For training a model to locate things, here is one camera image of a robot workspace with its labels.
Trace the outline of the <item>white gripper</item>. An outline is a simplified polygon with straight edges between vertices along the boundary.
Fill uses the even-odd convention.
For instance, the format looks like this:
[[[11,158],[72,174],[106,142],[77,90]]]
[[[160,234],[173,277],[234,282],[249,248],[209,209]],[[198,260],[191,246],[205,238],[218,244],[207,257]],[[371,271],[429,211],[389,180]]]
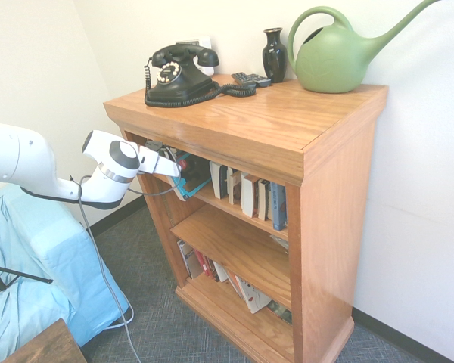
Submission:
[[[180,168],[172,160],[161,156],[158,152],[147,147],[140,146],[138,149],[138,160],[140,162],[139,172],[149,174],[167,175],[179,177]],[[181,177],[186,181],[199,180],[201,173],[196,160],[181,160]]]

